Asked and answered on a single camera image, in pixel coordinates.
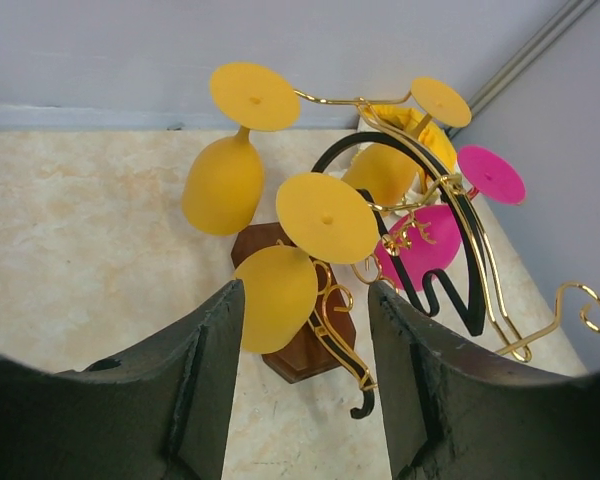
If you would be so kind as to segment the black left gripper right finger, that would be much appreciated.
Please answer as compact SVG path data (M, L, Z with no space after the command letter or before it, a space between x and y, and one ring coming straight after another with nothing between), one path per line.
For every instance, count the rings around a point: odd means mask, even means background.
M600 371L506 359L383 283L368 309L393 478L600 479Z

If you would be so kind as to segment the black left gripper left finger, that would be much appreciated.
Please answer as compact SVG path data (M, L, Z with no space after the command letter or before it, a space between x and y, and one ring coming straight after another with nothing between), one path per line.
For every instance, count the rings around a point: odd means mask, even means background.
M0 479L218 479L242 336L232 281L83 371L0 355Z

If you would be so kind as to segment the pink wine glass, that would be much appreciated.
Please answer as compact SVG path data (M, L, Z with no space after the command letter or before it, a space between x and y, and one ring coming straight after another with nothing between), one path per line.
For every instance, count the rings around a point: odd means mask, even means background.
M518 172L503 158L477 145L464 146L457 154L457 165L471 184L468 196L482 194L496 202L519 205L526 198L526 187ZM437 204L415 210L389 230L399 246L399 254L388 253L382 243L375 250L382 277L401 288L395 260L405 267L413 287L423 289L423 276L432 269L446 269L462 243L459 227L449 206Z

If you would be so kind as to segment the yellow wine glass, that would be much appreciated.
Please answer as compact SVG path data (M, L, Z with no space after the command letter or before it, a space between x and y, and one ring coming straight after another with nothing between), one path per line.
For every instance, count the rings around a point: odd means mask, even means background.
M256 354L284 348L308 321L319 289L316 260L356 264L373 253L379 239L362 194L330 175L287 179L275 206L291 243L260 249L235 271L245 290L241 347Z
M283 76L255 63L218 67L209 88L215 106L238 130L198 154L185 182L181 209L194 228L228 236L250 224L264 190L265 169L250 133L292 126L301 107Z
M463 127L470 123L472 114L467 102L452 87L431 77L417 77L411 82L409 91L401 100L387 104L401 108L413 107L427 114L436 125L441 127ZM419 146L413 139L395 136L404 144L404 151L416 153Z

